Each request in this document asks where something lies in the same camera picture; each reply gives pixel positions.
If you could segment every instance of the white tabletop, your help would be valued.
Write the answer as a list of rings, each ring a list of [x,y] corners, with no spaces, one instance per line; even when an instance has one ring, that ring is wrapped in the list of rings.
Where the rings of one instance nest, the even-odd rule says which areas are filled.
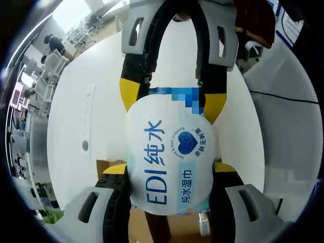
[[[152,87],[197,87],[196,52],[192,22],[172,21],[161,43]],[[86,186],[95,185],[96,159],[127,159],[126,111],[119,91],[123,62],[118,33],[85,51],[61,75],[47,137],[50,175],[61,209]],[[227,102],[214,124],[221,156],[246,184],[263,191],[264,150],[254,104],[237,67],[227,79]]]

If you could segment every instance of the office chair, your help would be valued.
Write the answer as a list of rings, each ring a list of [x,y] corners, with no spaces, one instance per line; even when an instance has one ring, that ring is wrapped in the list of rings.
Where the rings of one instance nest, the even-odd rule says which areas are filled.
[[[45,61],[45,70],[49,79],[58,81],[67,64],[68,61],[57,50],[49,54]]]

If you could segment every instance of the blue heart logo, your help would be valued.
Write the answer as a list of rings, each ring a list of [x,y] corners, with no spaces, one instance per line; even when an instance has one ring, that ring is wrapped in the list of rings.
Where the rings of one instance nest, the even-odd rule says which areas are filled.
[[[182,154],[191,153],[198,144],[197,140],[190,132],[180,133],[178,139],[180,142],[178,150]]]

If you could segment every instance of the window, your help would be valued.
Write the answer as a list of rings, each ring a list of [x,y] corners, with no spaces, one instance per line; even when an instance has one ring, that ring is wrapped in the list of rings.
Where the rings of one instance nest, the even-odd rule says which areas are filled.
[[[89,14],[91,10],[84,0],[64,0],[53,12],[53,18],[67,33],[72,28],[77,28]]]

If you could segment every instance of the white plastic package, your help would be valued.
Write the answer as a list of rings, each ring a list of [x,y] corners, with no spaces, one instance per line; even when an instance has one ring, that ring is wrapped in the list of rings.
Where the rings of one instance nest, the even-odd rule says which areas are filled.
[[[148,95],[128,111],[125,133],[132,203],[152,214],[208,209],[216,136],[172,95]]]

